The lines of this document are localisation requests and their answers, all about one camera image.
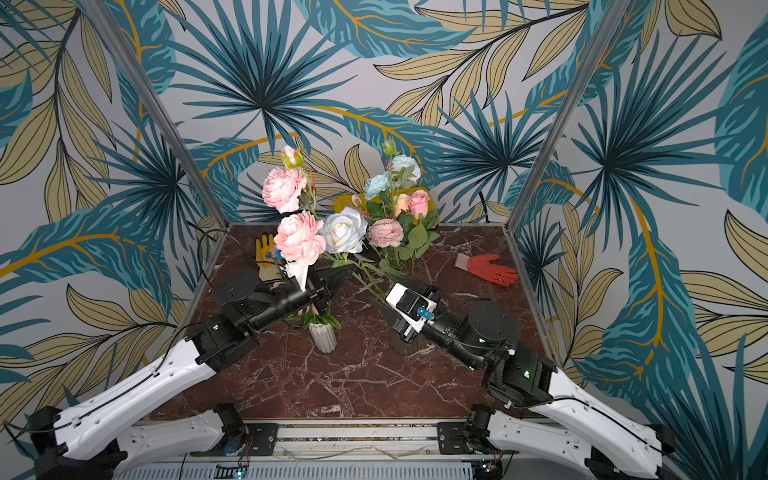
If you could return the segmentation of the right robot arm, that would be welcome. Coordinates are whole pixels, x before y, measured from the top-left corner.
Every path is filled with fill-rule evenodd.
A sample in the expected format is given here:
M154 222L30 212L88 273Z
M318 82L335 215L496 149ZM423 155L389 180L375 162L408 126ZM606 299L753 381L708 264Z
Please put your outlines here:
M401 340L422 336L483 372L483 388L503 405L477 404L463 424L440 424L442 454L527 453L592 479L664 478L673 433L630 420L521 345L521 323L496 302L477 299L458 318L441 304L436 287L397 283L386 303Z

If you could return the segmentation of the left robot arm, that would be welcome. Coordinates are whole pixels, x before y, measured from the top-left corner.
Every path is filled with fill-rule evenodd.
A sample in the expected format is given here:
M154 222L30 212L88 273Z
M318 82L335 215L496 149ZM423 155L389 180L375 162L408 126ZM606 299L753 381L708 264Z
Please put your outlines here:
M325 312L354 269L312 266L305 283L269 283L257 267L232 272L214 286L218 314L194 325L159 359L86 402L44 407L30 417L35 477L111 479L177 455L240 454L248 429L231 404L158 425L140 421L248 356L257 334L273 323L312 309Z

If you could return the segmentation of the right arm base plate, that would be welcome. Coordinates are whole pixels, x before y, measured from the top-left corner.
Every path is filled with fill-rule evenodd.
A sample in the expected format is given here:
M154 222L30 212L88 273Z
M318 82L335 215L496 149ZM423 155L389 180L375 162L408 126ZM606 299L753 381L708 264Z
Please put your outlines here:
M441 455L469 455L481 452L476 446L474 429L466 422L438 422L437 441Z

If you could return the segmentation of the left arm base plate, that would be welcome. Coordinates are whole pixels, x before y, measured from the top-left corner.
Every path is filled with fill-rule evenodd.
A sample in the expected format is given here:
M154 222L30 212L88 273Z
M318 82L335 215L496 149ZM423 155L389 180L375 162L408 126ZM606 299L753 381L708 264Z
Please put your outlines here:
M244 457L270 457L274 453L279 425L277 423L246 423Z

